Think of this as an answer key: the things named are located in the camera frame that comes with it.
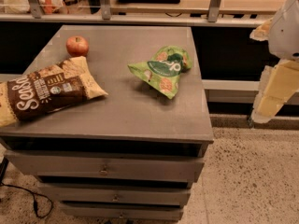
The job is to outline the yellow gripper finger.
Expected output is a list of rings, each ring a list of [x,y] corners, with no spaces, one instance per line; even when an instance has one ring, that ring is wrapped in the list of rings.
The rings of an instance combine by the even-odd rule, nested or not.
[[[250,33],[249,38],[256,41],[266,41],[269,36],[269,30],[271,24],[272,24],[271,19],[265,21],[263,24],[258,26]]]
[[[299,90],[299,62],[280,60],[262,71],[259,92],[250,118],[255,123],[270,121]]]

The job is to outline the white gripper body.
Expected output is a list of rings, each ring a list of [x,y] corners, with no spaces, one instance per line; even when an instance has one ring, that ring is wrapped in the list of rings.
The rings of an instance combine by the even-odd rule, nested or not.
[[[285,60],[299,60],[299,0],[286,0],[275,14],[269,30],[271,54]]]

